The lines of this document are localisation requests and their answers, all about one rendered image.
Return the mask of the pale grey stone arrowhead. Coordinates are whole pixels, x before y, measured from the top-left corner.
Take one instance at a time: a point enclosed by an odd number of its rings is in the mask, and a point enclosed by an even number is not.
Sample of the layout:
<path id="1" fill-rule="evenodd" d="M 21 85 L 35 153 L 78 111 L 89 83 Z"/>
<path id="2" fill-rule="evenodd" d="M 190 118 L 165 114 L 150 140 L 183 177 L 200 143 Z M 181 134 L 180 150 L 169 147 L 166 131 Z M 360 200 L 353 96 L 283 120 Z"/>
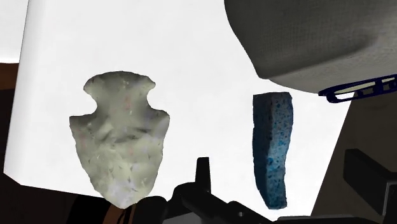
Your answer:
<path id="1" fill-rule="evenodd" d="M 120 209 L 150 194 L 162 162 L 170 116 L 149 105 L 154 87 L 149 77 L 136 73 L 95 75 L 83 87 L 96 102 L 95 111 L 69 118 L 78 158 L 94 190 Z"/>

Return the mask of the blue speckled sponge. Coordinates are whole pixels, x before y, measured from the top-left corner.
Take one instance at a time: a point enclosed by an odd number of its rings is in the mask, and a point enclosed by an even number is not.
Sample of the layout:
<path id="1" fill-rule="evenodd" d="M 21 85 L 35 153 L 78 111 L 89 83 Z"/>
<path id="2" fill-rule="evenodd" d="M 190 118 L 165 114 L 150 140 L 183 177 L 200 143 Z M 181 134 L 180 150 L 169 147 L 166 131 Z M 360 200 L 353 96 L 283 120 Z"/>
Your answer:
<path id="1" fill-rule="evenodd" d="M 286 155 L 293 129 L 292 96 L 269 92 L 253 96 L 253 163 L 256 187 L 269 209 L 287 206 Z"/>

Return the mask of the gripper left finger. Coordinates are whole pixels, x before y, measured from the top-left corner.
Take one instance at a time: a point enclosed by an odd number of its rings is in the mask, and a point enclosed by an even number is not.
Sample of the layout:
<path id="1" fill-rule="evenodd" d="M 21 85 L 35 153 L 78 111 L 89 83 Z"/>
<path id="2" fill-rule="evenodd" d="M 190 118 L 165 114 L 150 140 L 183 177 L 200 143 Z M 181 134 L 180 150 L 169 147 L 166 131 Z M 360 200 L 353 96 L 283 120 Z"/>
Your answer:
<path id="1" fill-rule="evenodd" d="M 133 224 L 272 224 L 242 204 L 226 203 L 211 193 L 209 158 L 197 159 L 195 181 L 175 187 L 172 198 L 140 200 Z"/>

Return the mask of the white bed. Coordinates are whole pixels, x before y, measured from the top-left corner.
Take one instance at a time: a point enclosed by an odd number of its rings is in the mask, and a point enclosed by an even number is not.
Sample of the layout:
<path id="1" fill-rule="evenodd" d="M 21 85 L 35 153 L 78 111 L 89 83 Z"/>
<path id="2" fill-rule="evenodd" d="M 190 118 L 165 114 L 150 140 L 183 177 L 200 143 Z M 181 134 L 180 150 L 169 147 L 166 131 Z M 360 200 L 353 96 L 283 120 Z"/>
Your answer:
<path id="1" fill-rule="evenodd" d="M 169 198 L 209 157 L 212 192 L 274 220 L 309 215 L 348 103 L 298 90 L 286 161 L 288 205 L 269 210 L 254 182 L 255 94 L 284 87 L 257 77 L 223 0 L 0 0 L 26 21 L 5 172 L 18 183 L 95 195 L 78 160 L 69 117 L 95 110 L 86 81 L 107 71 L 150 77 L 148 101 L 171 118 L 152 195 Z"/>

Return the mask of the dark blue slotted flat object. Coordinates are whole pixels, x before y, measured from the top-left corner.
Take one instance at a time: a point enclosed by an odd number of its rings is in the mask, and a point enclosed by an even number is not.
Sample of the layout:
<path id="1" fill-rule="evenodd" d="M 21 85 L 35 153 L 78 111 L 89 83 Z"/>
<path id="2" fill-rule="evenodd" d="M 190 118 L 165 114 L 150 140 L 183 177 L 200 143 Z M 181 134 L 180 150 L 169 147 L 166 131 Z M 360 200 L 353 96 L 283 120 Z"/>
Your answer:
<path id="1" fill-rule="evenodd" d="M 392 92 L 397 92 L 397 74 L 326 88 L 318 92 L 318 96 L 326 97 L 330 103 L 340 103 Z"/>

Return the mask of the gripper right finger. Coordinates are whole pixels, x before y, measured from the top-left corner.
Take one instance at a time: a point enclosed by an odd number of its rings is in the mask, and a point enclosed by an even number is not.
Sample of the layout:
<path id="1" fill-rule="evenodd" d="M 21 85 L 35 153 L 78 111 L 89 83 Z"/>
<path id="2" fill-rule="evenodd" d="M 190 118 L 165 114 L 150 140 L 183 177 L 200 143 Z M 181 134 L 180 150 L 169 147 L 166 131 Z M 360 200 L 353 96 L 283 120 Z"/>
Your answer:
<path id="1" fill-rule="evenodd" d="M 379 215 L 397 224 L 397 172 L 391 172 L 359 149 L 345 150 L 344 181 Z"/>

